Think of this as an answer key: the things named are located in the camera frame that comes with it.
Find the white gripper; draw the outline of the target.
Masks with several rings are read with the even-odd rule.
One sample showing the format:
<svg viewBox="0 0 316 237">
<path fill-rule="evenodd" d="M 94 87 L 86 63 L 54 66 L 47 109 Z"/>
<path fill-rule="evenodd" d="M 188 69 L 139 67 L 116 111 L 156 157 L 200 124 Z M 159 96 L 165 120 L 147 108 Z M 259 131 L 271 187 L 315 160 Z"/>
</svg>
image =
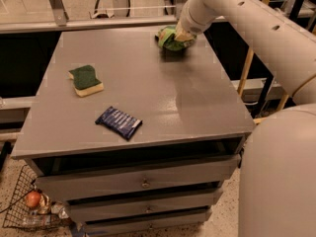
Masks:
<svg viewBox="0 0 316 237">
<path fill-rule="evenodd" d="M 202 0 L 188 0 L 183 6 L 175 28 L 176 41 L 194 40 L 196 35 L 207 30 L 219 14 L 207 7 Z"/>
</svg>

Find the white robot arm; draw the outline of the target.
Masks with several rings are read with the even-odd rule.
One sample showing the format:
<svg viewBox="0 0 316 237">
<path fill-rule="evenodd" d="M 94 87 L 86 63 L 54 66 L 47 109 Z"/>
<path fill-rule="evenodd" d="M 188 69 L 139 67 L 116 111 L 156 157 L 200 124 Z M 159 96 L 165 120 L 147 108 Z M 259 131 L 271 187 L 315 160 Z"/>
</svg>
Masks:
<svg viewBox="0 0 316 237">
<path fill-rule="evenodd" d="M 238 237 L 316 237 L 316 40 L 260 0 L 188 0 L 177 33 L 223 17 L 294 102 L 258 124 L 245 144 Z"/>
</svg>

